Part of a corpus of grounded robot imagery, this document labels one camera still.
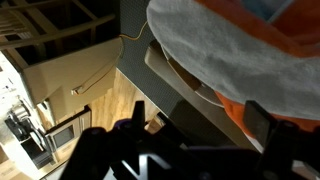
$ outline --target gray panel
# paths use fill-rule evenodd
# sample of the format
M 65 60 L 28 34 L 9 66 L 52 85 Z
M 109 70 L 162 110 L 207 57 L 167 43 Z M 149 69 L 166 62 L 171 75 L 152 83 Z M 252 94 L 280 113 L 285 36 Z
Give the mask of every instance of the gray panel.
M 136 37 L 146 22 L 147 0 L 121 0 L 121 33 Z M 181 95 L 158 77 L 144 62 L 149 43 L 154 36 L 148 25 L 138 41 L 124 39 L 124 54 L 118 68 L 165 114 L 171 114 Z
M 170 114 L 175 127 L 195 145 L 231 146 L 234 143 L 187 101 L 180 101 Z

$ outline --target kitchen appliance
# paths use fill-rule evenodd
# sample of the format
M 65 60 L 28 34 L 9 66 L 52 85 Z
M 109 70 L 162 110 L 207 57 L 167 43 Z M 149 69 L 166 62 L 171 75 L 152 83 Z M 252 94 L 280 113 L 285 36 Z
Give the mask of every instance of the kitchen appliance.
M 73 140 L 78 139 L 82 131 L 90 126 L 91 112 L 89 108 L 85 108 L 84 111 L 50 129 L 45 135 L 45 140 L 51 151 L 57 152 Z
M 19 141 L 28 139 L 32 126 L 29 120 L 30 113 L 23 102 L 11 108 L 8 118 L 4 121 Z

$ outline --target orange fabric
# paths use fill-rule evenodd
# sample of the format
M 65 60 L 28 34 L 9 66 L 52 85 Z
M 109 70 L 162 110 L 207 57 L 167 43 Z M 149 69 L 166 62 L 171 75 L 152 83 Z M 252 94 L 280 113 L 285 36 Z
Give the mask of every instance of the orange fabric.
M 263 20 L 255 17 L 249 11 L 241 8 L 235 0 L 195 0 L 220 16 L 224 17 L 226 20 L 230 21 L 234 25 L 238 26 L 244 32 L 249 35 L 260 39 L 271 46 L 274 46 L 283 52 L 291 54 L 296 57 L 312 57 L 312 56 L 320 56 L 320 48 L 316 46 L 304 46 L 293 39 L 290 39 L 285 34 L 278 31 L 272 25 L 266 24 Z M 295 29 L 299 29 L 297 27 L 296 21 L 292 21 L 292 17 L 288 20 L 287 24 L 294 26 Z
M 228 116 L 240 127 L 240 129 L 244 133 L 254 138 L 252 133 L 247 129 L 247 127 L 243 122 L 244 105 L 224 97 L 222 94 L 220 94 L 217 91 L 215 91 L 215 93 L 217 94 L 218 98 L 224 105 L 225 111 L 228 114 Z M 272 116 L 275 117 L 276 119 L 291 121 L 299 125 L 301 129 L 309 132 L 312 132 L 316 126 L 320 126 L 320 121 L 316 121 L 316 120 L 285 117 L 285 116 L 276 115 L 276 114 L 272 114 Z
M 320 1 L 295 0 L 272 25 L 299 44 L 319 43 Z

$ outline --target wooden beam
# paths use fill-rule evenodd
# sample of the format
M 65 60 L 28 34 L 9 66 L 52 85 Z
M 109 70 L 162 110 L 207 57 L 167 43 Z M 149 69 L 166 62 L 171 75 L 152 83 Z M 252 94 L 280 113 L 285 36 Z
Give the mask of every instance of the wooden beam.
M 5 37 L 0 37 L 0 41 L 7 40 Z M 6 56 L 8 61 L 17 69 L 17 71 L 21 72 L 22 69 L 27 68 L 29 65 L 26 61 L 21 57 L 15 49 L 6 49 L 2 51 L 2 53 Z
M 54 7 L 61 4 L 68 3 L 70 0 L 49 0 L 44 2 L 37 2 L 37 3 L 31 3 L 26 5 L 20 5 L 20 6 L 11 6 L 11 7 L 1 7 L 0 13 L 12 11 L 12 10 L 18 10 L 18 11 L 26 11 L 29 8 L 46 8 L 46 7 Z
M 85 7 L 79 0 L 72 0 L 72 2 L 77 5 L 83 12 L 85 12 L 92 20 L 98 19 L 87 7 Z M 94 44 L 96 41 L 96 27 L 91 28 L 91 44 Z
M 0 50 L 29 46 L 29 45 L 39 44 L 39 43 L 63 38 L 66 36 L 70 36 L 70 35 L 85 31 L 87 29 L 92 28 L 93 26 L 101 25 L 103 23 L 106 23 L 108 21 L 113 20 L 114 18 L 115 18 L 115 15 L 112 14 L 112 15 L 108 15 L 108 16 L 99 18 L 95 21 L 90 21 L 90 22 L 83 23 L 78 26 L 73 26 L 73 27 L 70 27 L 67 29 L 60 30 L 59 32 L 48 33 L 45 35 L 40 35 L 40 36 L 37 36 L 34 38 L 30 38 L 30 39 L 22 39 L 22 40 L 10 41 L 10 42 L 1 42 L 0 43 Z
M 0 31 L 15 31 L 15 30 L 21 30 L 21 29 L 25 29 L 26 31 L 26 27 L 22 24 L 8 24 L 7 26 L 0 26 Z
M 18 19 L 14 19 L 10 22 L 0 22 L 0 27 L 13 26 L 18 24 L 22 24 L 22 23 L 18 21 Z
M 9 7 L 9 4 L 7 2 L 4 2 L 2 4 L 3 6 Z M 10 11 L 10 14 L 13 15 L 14 17 L 16 17 L 16 19 L 19 22 L 23 22 L 22 24 L 26 27 L 27 31 L 25 32 L 17 32 L 17 35 L 21 38 L 21 39 L 29 39 L 32 38 L 34 36 L 39 36 L 40 33 L 37 31 L 37 29 L 33 26 L 33 24 L 31 24 L 31 22 L 22 14 L 22 12 L 20 11 Z M 46 57 L 46 47 L 44 46 L 44 44 L 35 44 L 35 49 L 38 53 L 38 55 L 40 56 L 40 58 L 44 58 Z M 15 54 L 17 54 L 18 52 L 13 52 L 13 56 L 14 57 L 18 57 Z
M 25 29 L 18 29 L 18 30 L 8 30 L 8 31 L 1 31 L 0 36 L 9 36 L 9 35 L 16 35 L 18 33 L 24 33 L 26 32 Z
M 85 12 L 91 19 L 98 19 L 96 15 L 94 15 L 87 7 L 85 7 L 79 0 L 72 0 L 72 2 L 77 5 L 83 12 Z
M 28 5 L 29 3 L 26 0 L 13 0 L 15 4 L 18 6 Z M 59 31 L 59 29 L 45 16 L 42 12 L 35 8 L 29 8 L 26 12 L 31 16 L 31 18 L 46 32 L 46 33 L 54 33 Z M 59 54 L 63 52 L 63 43 L 62 41 L 55 41 L 56 48 Z

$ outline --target white cabinet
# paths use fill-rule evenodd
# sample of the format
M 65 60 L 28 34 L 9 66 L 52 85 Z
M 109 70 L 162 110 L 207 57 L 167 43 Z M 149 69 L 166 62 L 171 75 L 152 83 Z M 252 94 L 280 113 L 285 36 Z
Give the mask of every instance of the white cabinet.
M 14 59 L 1 59 L 0 66 L 13 74 L 30 106 L 47 109 L 54 124 L 112 88 L 122 46 L 115 38 L 27 67 L 17 67 Z

